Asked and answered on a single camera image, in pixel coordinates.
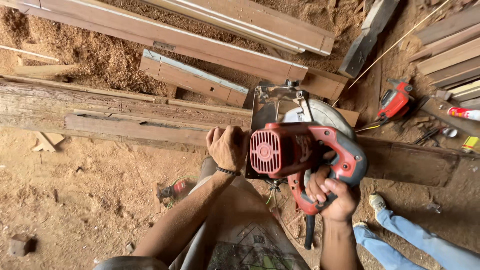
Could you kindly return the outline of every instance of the hand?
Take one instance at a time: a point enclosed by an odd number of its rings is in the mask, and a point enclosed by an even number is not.
[[[220,168],[239,172],[245,165],[252,131],[229,125],[216,127],[207,134],[208,152]]]
[[[331,151],[324,155],[324,159],[330,160],[335,156]],[[360,196],[355,196],[350,187],[337,179],[327,178],[330,173],[330,167],[322,165],[316,173],[313,173],[310,181],[307,183],[305,191],[312,201],[324,203],[327,195],[332,192],[338,196],[333,203],[320,212],[320,215],[328,221],[351,222],[352,215],[357,208]]]

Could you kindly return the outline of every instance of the saw handle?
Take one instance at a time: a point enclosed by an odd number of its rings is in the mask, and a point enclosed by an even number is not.
[[[361,147],[352,139],[333,127],[310,126],[316,141],[330,147],[336,156],[330,161],[329,178],[334,178],[347,183],[350,187],[356,186],[368,170],[368,160]],[[295,201],[307,215],[316,215],[327,208],[337,196],[330,193],[322,204],[308,198],[304,185],[305,171],[298,172],[288,177],[288,185],[292,190]]]

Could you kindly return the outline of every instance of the jeans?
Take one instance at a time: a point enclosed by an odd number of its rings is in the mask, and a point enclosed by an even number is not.
[[[409,220],[396,216],[391,210],[380,210],[377,220],[387,230],[425,251],[447,270],[480,269],[480,254],[452,244]],[[364,246],[386,270],[425,269],[405,258],[367,227],[357,226],[354,233],[357,243]]]

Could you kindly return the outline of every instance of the black bracelet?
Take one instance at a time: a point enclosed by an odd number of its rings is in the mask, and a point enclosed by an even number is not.
[[[228,174],[231,174],[231,175],[235,175],[235,176],[240,176],[240,175],[241,175],[241,172],[229,171],[229,170],[220,168],[220,167],[218,167],[218,166],[216,167],[216,170],[217,170],[217,171],[220,171],[220,172],[228,173]]]

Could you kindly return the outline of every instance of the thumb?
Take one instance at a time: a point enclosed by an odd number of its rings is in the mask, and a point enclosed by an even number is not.
[[[325,186],[330,189],[335,195],[339,198],[342,197],[351,197],[350,192],[348,191],[348,185],[337,179],[327,178],[325,179]]]

